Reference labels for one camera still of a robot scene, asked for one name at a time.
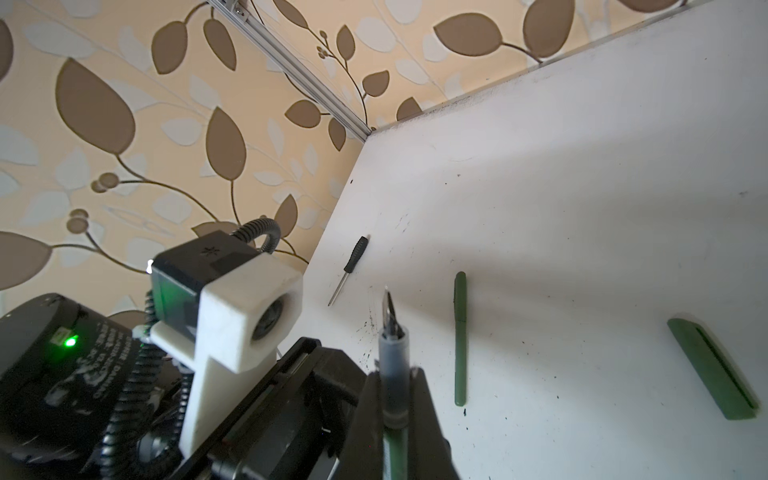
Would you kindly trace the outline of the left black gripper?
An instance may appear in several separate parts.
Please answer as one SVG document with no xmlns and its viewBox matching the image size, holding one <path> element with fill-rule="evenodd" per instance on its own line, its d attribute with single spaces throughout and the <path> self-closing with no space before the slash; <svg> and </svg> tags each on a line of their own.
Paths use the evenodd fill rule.
<svg viewBox="0 0 768 480">
<path fill-rule="evenodd" d="M 343 351 L 300 338 L 172 478 L 330 478 L 365 380 Z"/>
</svg>

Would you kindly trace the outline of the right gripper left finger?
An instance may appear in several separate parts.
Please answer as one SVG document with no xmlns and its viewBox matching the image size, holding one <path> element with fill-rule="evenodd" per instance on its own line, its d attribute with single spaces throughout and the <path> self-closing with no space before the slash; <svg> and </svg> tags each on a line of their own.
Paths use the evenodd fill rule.
<svg viewBox="0 0 768 480">
<path fill-rule="evenodd" d="M 383 478 L 383 414 L 378 372 L 369 374 L 341 451 L 333 480 Z"/>
</svg>

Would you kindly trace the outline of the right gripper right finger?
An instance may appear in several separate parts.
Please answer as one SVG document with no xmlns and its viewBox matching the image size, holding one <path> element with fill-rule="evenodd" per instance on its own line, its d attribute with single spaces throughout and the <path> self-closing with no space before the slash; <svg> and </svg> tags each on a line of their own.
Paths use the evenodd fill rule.
<svg viewBox="0 0 768 480">
<path fill-rule="evenodd" d="M 452 479 L 459 475 L 443 436 L 423 369 L 410 371 L 408 479 Z"/>
</svg>

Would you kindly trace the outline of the green pen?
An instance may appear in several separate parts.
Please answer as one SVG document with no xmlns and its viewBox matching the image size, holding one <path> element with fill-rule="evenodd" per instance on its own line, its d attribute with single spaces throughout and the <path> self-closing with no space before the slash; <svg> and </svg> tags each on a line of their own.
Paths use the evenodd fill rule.
<svg viewBox="0 0 768 480">
<path fill-rule="evenodd" d="M 454 320 L 455 320 L 455 369 L 454 403 L 463 407 L 467 401 L 467 276 L 459 271 L 454 279 Z"/>
<path fill-rule="evenodd" d="M 383 296 L 382 329 L 378 337 L 383 430 L 383 479 L 406 479 L 410 401 L 409 338 L 397 319 L 388 288 Z"/>
</svg>

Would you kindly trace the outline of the green pen cap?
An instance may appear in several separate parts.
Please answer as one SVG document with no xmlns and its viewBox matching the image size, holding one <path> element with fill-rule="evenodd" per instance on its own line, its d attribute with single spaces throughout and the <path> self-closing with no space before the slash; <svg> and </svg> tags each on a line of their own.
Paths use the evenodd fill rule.
<svg viewBox="0 0 768 480">
<path fill-rule="evenodd" d="M 669 319 L 667 326 L 724 418 L 756 418 L 758 400 L 707 330 L 683 318 Z"/>
</svg>

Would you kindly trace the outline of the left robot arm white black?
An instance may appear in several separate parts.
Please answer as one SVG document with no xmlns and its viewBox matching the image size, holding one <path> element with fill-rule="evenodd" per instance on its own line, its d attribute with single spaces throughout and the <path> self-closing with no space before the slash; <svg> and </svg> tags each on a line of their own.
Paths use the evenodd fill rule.
<svg viewBox="0 0 768 480">
<path fill-rule="evenodd" d="M 1 453 L 36 478 L 325 479 L 363 371 L 302 338 L 302 278 L 258 219 L 158 254 L 127 327 L 67 297 L 1 320 Z"/>
</svg>

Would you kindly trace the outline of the black handled screwdriver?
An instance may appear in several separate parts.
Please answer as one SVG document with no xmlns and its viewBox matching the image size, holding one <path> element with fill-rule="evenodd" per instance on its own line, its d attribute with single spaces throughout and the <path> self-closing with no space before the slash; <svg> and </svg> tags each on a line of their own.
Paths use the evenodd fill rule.
<svg viewBox="0 0 768 480">
<path fill-rule="evenodd" d="M 367 249 L 367 247 L 369 245 L 369 242 L 370 242 L 370 236 L 369 235 L 361 236 L 358 239 L 358 241 L 356 242 L 355 246 L 353 247 L 353 249 L 351 251 L 350 257 L 349 257 L 346 265 L 344 266 L 343 275 L 340 278 L 340 281 L 339 281 L 337 287 L 335 288 L 332 296 L 330 297 L 330 299 L 328 301 L 328 304 L 327 304 L 328 307 L 331 307 L 335 303 L 335 301 L 337 300 L 337 298 L 340 295 L 340 293 L 341 293 L 345 283 L 348 280 L 348 277 L 353 273 L 353 271 L 355 270 L 357 264 L 359 263 L 360 259 L 362 258 L 364 252 L 366 251 L 366 249 Z"/>
</svg>

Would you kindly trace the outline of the aluminium frame rails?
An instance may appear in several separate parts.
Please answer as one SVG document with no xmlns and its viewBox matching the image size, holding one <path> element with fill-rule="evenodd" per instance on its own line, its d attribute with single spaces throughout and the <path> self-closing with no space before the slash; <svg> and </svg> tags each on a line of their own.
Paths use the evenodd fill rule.
<svg viewBox="0 0 768 480">
<path fill-rule="evenodd" d="M 313 100 L 319 102 L 354 137 L 365 142 L 372 130 L 289 49 L 283 45 L 240 1 L 214 0 L 209 4 L 257 46 L 270 60 Z"/>
</svg>

